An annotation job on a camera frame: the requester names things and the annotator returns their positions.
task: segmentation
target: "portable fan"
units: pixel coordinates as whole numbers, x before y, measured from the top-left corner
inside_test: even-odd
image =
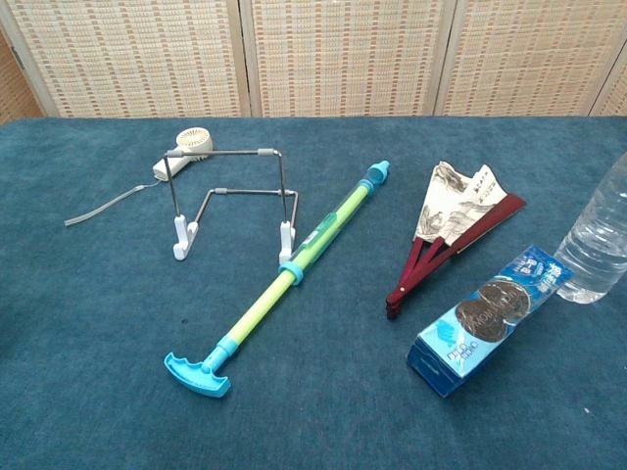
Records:
[[[168,157],[169,171],[175,176],[190,162],[198,162],[207,158],[214,149],[214,142],[209,130],[203,127],[190,127],[176,136],[176,148],[171,155],[180,153],[180,157]],[[168,181],[166,163],[163,159],[153,166],[155,177],[162,181]]]

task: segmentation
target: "woven panel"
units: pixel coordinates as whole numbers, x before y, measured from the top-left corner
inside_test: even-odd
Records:
[[[13,53],[0,34],[0,124],[19,118],[38,118],[41,111]]]
[[[225,0],[8,4],[63,117],[240,116]]]
[[[623,49],[627,55],[627,46]],[[617,73],[618,77],[609,84],[609,92],[601,104],[601,116],[627,116],[627,60]]]
[[[627,0],[460,0],[456,17],[437,114],[586,115]]]
[[[253,0],[263,115],[431,114],[446,1]]]

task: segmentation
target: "metal stand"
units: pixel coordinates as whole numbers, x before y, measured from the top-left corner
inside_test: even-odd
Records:
[[[172,182],[171,170],[169,168],[168,158],[180,158],[180,157],[207,157],[214,155],[257,155],[259,157],[277,157],[279,178],[281,187],[278,190],[264,190],[264,189],[228,189],[228,188],[214,188],[210,189],[205,196],[201,207],[196,214],[194,221],[187,223],[185,215],[181,214],[176,199],[176,193],[174,191],[174,183]],[[222,150],[222,151],[210,151],[204,153],[183,152],[179,149],[169,150],[164,154],[164,164],[166,166],[166,172],[168,174],[169,189],[172,193],[172,201],[174,202],[174,210],[176,217],[174,218],[174,227],[176,229],[176,235],[178,242],[173,246],[174,257],[178,260],[184,260],[187,258],[187,254],[191,249],[196,234],[198,233],[198,227],[200,219],[209,204],[209,201],[213,194],[248,194],[248,195],[276,195],[281,197],[283,203],[283,221],[280,225],[281,235],[281,251],[279,253],[279,263],[283,263],[292,256],[292,250],[294,247],[294,239],[296,238],[296,211],[298,208],[298,192],[285,189],[285,174],[283,170],[283,156],[275,149],[257,149],[257,150]],[[292,207],[292,217],[290,220],[287,218],[287,197],[294,197],[294,204]]]

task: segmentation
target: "water bottle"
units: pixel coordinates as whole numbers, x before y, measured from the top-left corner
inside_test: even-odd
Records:
[[[574,273],[557,293],[578,304],[602,298],[627,270],[627,153],[605,175],[555,257]]]

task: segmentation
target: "table surface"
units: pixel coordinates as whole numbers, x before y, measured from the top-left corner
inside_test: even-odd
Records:
[[[164,368],[202,360],[274,279],[280,200],[219,197],[183,262],[167,184],[140,183],[180,130],[275,147],[299,191],[297,243],[372,163],[388,181],[220,373],[223,399]],[[552,253],[627,117],[35,119],[0,127],[0,467],[619,468],[627,465],[625,279],[594,305],[549,299],[447,399],[406,364],[415,335],[535,243]],[[386,319],[433,166],[489,165],[527,207]],[[277,165],[214,157],[174,180],[278,188]]]

